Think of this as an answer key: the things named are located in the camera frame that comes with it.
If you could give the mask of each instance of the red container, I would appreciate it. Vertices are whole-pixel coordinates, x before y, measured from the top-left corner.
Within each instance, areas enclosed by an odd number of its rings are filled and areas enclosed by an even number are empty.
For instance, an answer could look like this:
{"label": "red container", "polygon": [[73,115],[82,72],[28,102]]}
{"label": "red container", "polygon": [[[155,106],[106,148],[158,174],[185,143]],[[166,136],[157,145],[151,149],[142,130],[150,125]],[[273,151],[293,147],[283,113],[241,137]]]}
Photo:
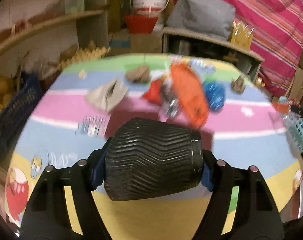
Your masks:
{"label": "red container", "polygon": [[125,22],[130,34],[150,34],[154,29],[157,17],[148,17],[141,14],[125,16]]}

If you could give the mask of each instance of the gray pillow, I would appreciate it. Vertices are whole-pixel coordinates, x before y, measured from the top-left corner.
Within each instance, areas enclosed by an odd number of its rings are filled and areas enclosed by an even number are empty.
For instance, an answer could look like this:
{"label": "gray pillow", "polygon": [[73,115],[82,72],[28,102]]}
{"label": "gray pillow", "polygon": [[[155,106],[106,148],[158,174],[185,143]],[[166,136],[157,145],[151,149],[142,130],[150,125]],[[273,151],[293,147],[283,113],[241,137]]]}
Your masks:
{"label": "gray pillow", "polygon": [[222,0],[178,0],[167,25],[227,40],[235,8]]}

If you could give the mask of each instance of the white bucket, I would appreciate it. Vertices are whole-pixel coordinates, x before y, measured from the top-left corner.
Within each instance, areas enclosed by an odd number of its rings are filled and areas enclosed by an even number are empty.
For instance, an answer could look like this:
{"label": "white bucket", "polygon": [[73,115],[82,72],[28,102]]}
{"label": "white bucket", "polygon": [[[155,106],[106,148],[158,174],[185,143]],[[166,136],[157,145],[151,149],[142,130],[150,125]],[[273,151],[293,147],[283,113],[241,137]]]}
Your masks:
{"label": "white bucket", "polygon": [[169,0],[130,0],[130,7],[134,8],[137,13],[151,13],[151,12],[162,12]]}

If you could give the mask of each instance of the shelf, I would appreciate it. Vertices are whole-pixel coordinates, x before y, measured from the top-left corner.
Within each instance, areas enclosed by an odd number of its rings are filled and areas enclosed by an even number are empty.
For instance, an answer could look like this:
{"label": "shelf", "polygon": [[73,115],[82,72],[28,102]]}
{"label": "shelf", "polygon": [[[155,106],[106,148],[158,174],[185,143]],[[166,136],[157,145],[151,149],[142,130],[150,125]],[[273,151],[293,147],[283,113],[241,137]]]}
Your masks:
{"label": "shelf", "polygon": [[18,43],[22,42],[26,38],[34,36],[37,33],[48,30],[50,28],[56,27],[58,25],[74,21],[77,19],[82,19],[90,16],[95,16],[102,14],[102,10],[91,10],[77,13],[70,13],[64,16],[60,16],[39,24],[33,25],[32,27],[27,28],[26,30],[21,31],[20,33],[14,34],[2,43],[0,43],[0,56],[3,55],[6,51],[13,48]]}
{"label": "shelf", "polygon": [[197,40],[208,41],[208,42],[211,42],[211,43],[215,43],[215,44],[218,44],[218,45],[221,45],[221,46],[239,51],[243,54],[246,54],[246,55],[260,61],[260,62],[265,61],[264,58],[262,58],[260,55],[253,52],[252,50],[243,49],[243,48],[238,47],[234,44],[231,44],[229,41],[219,40],[219,39],[204,35],[202,33],[196,33],[196,32],[189,31],[189,30],[171,28],[171,27],[165,27],[164,28],[164,33],[169,34],[169,35],[183,36],[183,37],[189,37],[189,38],[193,38],[193,39],[197,39]]}

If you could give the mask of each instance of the light blue basket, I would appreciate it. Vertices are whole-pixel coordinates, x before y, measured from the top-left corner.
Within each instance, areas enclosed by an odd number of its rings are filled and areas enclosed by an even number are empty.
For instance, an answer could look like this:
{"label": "light blue basket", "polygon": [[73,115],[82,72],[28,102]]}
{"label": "light blue basket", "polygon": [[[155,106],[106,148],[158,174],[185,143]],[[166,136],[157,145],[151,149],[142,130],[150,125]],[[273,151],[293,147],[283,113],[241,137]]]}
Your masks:
{"label": "light blue basket", "polygon": [[289,119],[292,119],[292,125],[289,127],[289,132],[293,137],[295,145],[298,147],[300,153],[303,152],[303,120],[301,118],[294,120],[290,115]]}

